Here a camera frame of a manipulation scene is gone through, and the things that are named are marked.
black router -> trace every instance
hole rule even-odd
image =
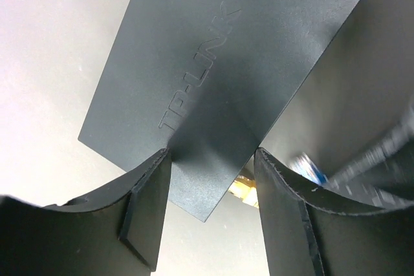
[[[205,221],[359,0],[131,0],[79,140]]]

white surface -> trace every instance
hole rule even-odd
[[[123,172],[78,134],[129,0],[0,0],[0,193],[63,204]],[[155,275],[266,276],[259,212],[168,204]]]

blurry object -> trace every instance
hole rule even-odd
[[[318,169],[318,167],[316,167],[314,162],[312,162],[305,153],[294,158],[288,166],[291,170],[304,176],[307,180],[310,180],[315,184],[322,185],[327,181],[327,177]]]
[[[400,121],[365,153],[346,165],[342,170],[329,179],[329,187],[350,181],[352,178],[366,172],[382,163],[399,151],[414,137],[414,101],[402,115]]]
[[[243,176],[238,176],[228,191],[234,196],[241,198],[243,203],[259,208],[257,201],[256,182]]]

yellow object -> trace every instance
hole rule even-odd
[[[238,176],[228,191],[234,196],[241,198],[243,203],[259,208],[256,183],[253,180],[247,179],[243,176]]]

